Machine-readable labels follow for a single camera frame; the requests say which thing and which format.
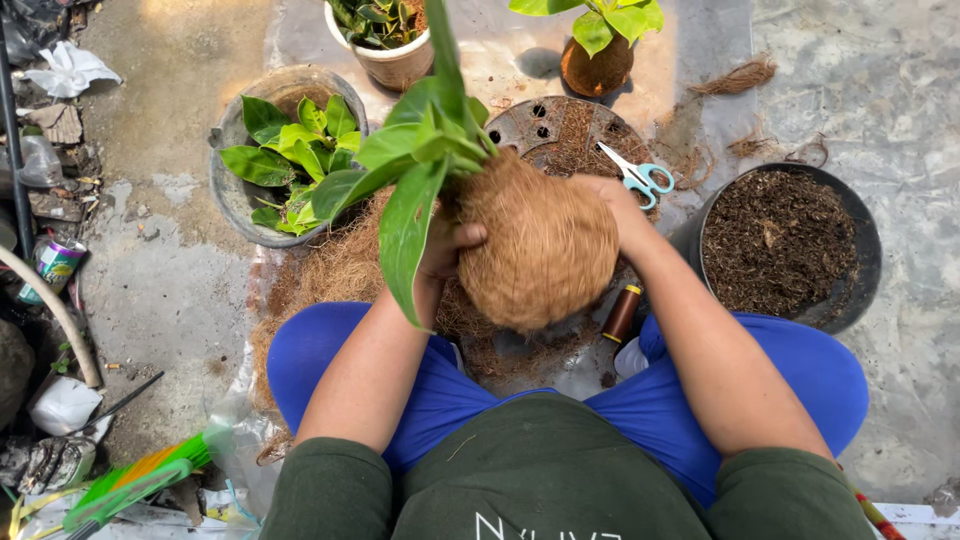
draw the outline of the green broom bristles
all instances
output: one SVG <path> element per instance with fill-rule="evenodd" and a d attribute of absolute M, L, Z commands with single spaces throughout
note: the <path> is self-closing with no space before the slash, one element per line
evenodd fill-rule
<path fill-rule="evenodd" d="M 156 454 L 150 454 L 140 458 L 138 461 L 126 467 L 119 469 L 110 468 L 103 476 L 94 480 L 90 484 L 86 495 L 75 507 L 79 508 L 87 503 L 92 503 L 100 499 L 110 491 L 127 485 L 128 483 L 143 478 L 160 467 L 176 459 L 186 458 L 193 463 L 194 469 L 203 467 L 210 462 L 210 454 L 207 452 L 204 442 L 204 435 L 198 433 L 193 437 L 165 448 Z"/>

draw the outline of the brown thread spool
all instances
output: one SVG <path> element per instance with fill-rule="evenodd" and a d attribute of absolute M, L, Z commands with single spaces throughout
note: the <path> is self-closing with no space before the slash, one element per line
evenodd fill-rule
<path fill-rule="evenodd" d="M 616 302 L 613 303 L 610 315 L 607 316 L 607 322 L 604 323 L 601 330 L 604 337 L 617 343 L 623 341 L 623 336 L 627 334 L 630 325 L 633 323 L 636 306 L 640 303 L 641 292 L 643 292 L 642 289 L 636 285 L 627 285 L 620 291 L 619 296 L 616 297 Z"/>

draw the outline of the scissors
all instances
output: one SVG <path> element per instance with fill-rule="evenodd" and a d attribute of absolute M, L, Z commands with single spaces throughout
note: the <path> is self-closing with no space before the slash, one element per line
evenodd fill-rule
<path fill-rule="evenodd" d="M 654 165 L 653 163 L 634 165 L 621 158 L 619 154 L 613 151 L 613 148 L 607 146 L 606 144 L 597 141 L 597 145 L 599 145 L 600 148 L 603 149 L 608 156 L 610 156 L 610 159 L 620 167 L 620 170 L 623 171 L 623 184 L 626 185 L 628 189 L 636 189 L 640 193 L 643 193 L 647 199 L 650 199 L 650 203 L 641 206 L 640 209 L 649 210 L 657 204 L 657 195 L 654 193 L 654 191 L 661 195 L 673 191 L 674 181 L 673 175 L 670 174 L 670 171 L 659 165 Z M 670 181 L 670 185 L 667 187 L 660 187 L 650 177 L 650 173 L 653 171 L 657 171 L 665 176 L 666 179 Z"/>

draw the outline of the black plastic pot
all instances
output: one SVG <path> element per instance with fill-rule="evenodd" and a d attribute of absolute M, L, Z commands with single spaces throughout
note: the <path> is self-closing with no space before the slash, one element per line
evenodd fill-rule
<path fill-rule="evenodd" d="M 353 91 L 347 81 L 336 73 L 312 64 L 291 65 L 271 71 L 252 85 L 244 88 L 240 94 L 265 99 L 287 114 L 292 120 L 297 119 L 297 105 L 305 95 L 314 103 L 323 105 L 332 94 L 344 96 L 350 112 L 357 120 L 357 128 L 361 137 L 370 134 L 367 126 L 367 113 L 363 102 Z M 217 208 L 224 215 L 235 231 L 242 234 L 250 242 L 268 248 L 291 248 L 298 246 L 326 231 L 327 224 L 301 235 L 279 233 L 262 225 L 254 225 L 250 214 L 254 209 L 263 206 L 256 200 L 257 197 L 279 202 L 274 192 L 267 188 L 247 182 L 236 176 L 224 165 L 220 159 L 219 150 L 240 144 L 255 144 L 247 134 L 243 124 L 243 103 L 240 95 L 233 98 L 227 105 L 227 110 L 220 118 L 220 124 L 213 131 L 210 139 L 210 190 Z"/>
<path fill-rule="evenodd" d="M 820 330 L 826 333 L 835 334 L 846 330 L 855 323 L 870 306 L 876 295 L 876 287 L 880 282 L 881 265 L 883 261 L 883 250 L 880 245 L 880 236 L 876 231 L 874 217 L 870 214 L 863 201 L 853 192 L 852 189 L 835 176 L 829 174 L 823 169 L 804 165 L 800 163 L 767 163 L 761 165 L 747 173 L 744 173 L 736 180 L 743 178 L 746 174 L 754 171 L 799 171 L 809 173 L 813 177 L 813 182 L 822 185 L 828 185 L 840 196 L 840 202 L 844 209 L 853 218 L 853 247 L 855 249 L 855 261 L 857 272 L 855 276 L 844 276 L 834 284 L 830 291 L 830 297 L 823 302 L 799 306 L 796 310 L 782 314 L 783 318 L 797 323 L 812 326 L 821 322 L 825 315 L 831 311 L 835 302 L 846 296 L 849 288 L 852 288 L 850 297 L 841 306 L 839 312 L 830 317 L 820 326 Z M 704 270 L 703 259 L 703 240 L 704 226 L 707 223 L 707 217 L 717 199 L 723 193 L 727 186 L 733 184 L 730 182 L 718 189 L 704 203 L 704 206 L 684 222 L 673 235 L 670 236 L 670 243 L 686 259 L 687 263 L 700 276 L 700 279 L 707 284 L 710 292 L 712 287 L 707 279 L 707 273 Z"/>

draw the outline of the white plant pot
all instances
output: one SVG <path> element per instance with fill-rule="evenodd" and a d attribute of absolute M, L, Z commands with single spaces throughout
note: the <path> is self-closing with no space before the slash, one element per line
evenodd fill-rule
<path fill-rule="evenodd" d="M 413 43 L 389 51 L 375 51 L 347 43 L 340 33 L 337 19 L 333 15 L 333 8 L 327 3 L 326 26 L 333 34 L 333 38 L 344 48 L 353 52 L 360 65 L 367 70 L 371 77 L 386 88 L 404 91 L 411 84 L 429 73 L 433 67 L 433 46 L 430 44 L 430 29 L 422 36 L 414 39 Z"/>

